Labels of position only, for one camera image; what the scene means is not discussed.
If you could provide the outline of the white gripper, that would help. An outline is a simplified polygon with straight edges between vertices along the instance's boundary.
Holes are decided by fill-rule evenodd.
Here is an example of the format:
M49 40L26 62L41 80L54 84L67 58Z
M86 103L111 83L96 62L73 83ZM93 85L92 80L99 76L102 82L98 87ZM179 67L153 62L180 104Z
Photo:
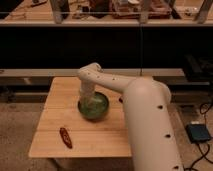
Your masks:
M82 81L79 93L80 102L84 105L90 105L95 94L95 84L89 81Z

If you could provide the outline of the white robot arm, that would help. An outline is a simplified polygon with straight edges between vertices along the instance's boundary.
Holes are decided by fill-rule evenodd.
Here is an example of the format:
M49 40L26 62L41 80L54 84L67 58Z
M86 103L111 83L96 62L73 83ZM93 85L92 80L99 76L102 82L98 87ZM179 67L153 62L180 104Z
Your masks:
M184 171L167 106L169 88L152 77L106 74L98 63L78 70L80 99L90 100L96 85L123 98L134 171Z

